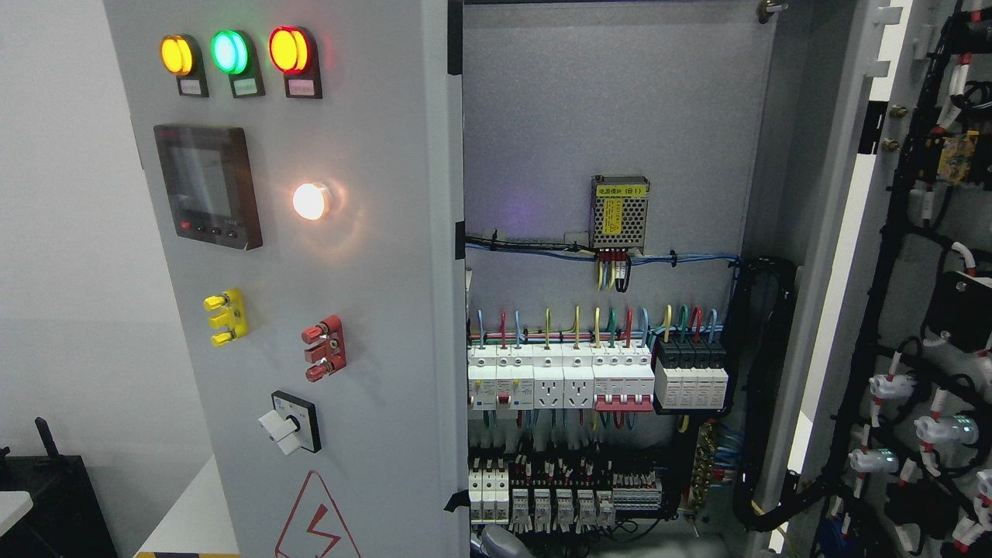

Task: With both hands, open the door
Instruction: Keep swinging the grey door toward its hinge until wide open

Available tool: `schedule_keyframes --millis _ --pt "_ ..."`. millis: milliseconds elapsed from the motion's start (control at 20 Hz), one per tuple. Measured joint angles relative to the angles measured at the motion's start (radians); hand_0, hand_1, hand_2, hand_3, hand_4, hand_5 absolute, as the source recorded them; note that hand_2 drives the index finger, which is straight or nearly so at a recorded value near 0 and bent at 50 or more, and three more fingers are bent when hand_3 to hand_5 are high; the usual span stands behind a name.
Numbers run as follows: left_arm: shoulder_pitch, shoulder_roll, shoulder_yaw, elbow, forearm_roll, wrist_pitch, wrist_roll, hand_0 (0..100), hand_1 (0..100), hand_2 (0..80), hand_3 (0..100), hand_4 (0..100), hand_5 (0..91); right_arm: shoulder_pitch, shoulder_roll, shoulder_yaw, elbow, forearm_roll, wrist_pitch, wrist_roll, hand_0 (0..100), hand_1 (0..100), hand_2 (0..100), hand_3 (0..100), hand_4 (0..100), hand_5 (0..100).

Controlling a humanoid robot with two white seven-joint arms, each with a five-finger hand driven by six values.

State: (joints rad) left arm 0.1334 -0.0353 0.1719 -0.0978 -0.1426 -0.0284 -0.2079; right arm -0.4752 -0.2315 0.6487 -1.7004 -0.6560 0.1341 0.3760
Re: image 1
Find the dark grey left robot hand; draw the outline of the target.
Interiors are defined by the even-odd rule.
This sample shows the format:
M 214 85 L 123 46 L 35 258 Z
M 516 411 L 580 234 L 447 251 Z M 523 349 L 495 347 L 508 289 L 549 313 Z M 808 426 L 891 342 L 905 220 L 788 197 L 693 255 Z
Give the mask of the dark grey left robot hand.
M 534 557 L 523 541 L 498 524 L 482 530 L 480 547 L 485 557 Z

